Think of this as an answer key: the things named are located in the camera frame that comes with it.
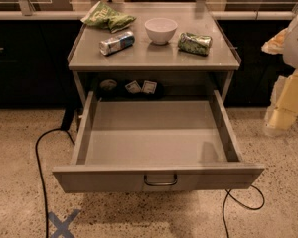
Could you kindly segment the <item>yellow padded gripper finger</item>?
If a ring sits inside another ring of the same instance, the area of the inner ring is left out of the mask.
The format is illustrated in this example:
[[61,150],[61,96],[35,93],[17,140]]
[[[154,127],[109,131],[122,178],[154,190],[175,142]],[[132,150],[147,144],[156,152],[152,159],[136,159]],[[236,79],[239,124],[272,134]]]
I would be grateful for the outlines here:
[[279,136],[298,118],[298,69],[288,77],[278,77],[270,101],[264,118],[264,133]]

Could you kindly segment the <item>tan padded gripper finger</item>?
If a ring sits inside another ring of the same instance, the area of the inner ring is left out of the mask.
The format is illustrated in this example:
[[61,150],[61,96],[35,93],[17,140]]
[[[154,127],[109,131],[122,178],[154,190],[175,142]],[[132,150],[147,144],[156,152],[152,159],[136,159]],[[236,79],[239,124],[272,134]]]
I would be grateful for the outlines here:
[[265,42],[261,47],[261,50],[271,55],[282,54],[284,50],[284,40],[286,33],[287,29],[281,30],[278,34]]

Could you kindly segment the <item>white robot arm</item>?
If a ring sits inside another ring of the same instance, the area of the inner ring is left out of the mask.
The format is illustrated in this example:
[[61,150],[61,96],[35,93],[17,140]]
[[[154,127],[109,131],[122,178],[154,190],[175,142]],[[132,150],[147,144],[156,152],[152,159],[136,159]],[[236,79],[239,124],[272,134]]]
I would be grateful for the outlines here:
[[298,13],[286,29],[265,42],[261,49],[272,55],[282,54],[284,63],[294,68],[292,75],[278,77],[264,118],[265,134],[278,136],[298,118]]

